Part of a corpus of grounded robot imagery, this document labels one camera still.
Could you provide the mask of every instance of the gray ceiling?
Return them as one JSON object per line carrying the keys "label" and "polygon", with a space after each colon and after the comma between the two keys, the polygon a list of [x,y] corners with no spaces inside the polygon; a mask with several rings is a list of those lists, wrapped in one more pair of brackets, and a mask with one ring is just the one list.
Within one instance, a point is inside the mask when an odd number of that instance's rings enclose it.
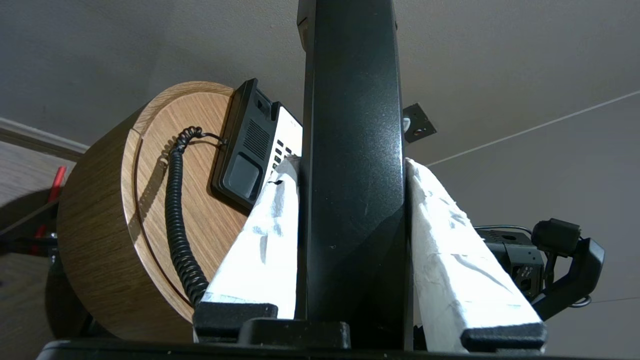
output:
{"label": "gray ceiling", "polygon": [[[640,1],[396,1],[423,163],[640,89]],[[297,1],[9,0],[0,116],[92,143],[173,84],[256,77],[301,115]]]}

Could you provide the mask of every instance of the white tissue paper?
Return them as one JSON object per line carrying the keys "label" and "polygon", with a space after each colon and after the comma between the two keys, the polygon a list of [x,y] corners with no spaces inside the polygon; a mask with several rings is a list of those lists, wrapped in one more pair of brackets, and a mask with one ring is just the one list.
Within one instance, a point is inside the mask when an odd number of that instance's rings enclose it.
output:
{"label": "white tissue paper", "polygon": [[465,329],[541,323],[428,168],[407,159],[413,278],[429,351],[467,352]]}
{"label": "white tissue paper", "polygon": [[[202,301],[270,303],[279,318],[293,318],[299,162],[287,157],[269,177]],[[467,352],[460,343],[465,329],[541,322],[438,179],[413,160],[405,165],[414,279],[429,351]]]}

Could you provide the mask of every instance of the round wooden table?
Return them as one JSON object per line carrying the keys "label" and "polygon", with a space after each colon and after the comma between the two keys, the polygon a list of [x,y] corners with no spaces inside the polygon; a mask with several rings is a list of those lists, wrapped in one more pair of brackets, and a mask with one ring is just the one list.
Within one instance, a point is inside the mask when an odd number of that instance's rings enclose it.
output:
{"label": "round wooden table", "polygon": [[[233,89],[175,85],[102,137],[78,161],[60,198],[58,243],[77,296],[102,326],[129,340],[192,341],[193,309],[169,257],[166,155],[188,126],[222,134]],[[184,154],[187,236],[211,279],[246,217],[209,189],[217,141]]]}

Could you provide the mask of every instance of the speaker grille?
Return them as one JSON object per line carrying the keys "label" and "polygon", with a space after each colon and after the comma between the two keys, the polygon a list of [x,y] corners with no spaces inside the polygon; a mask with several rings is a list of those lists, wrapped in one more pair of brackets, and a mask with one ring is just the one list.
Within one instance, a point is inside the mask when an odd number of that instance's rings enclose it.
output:
{"label": "speaker grille", "polygon": [[260,126],[249,120],[249,127],[244,138],[244,146],[256,156],[264,158],[269,146],[269,134]]}

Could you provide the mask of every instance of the black metal pole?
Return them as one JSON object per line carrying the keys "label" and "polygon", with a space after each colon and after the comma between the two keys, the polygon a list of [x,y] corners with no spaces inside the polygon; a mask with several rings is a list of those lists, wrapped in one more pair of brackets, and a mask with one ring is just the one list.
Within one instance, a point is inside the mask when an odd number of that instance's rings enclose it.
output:
{"label": "black metal pole", "polygon": [[306,9],[296,317],[347,322],[353,348],[402,349],[412,287],[393,4]]}

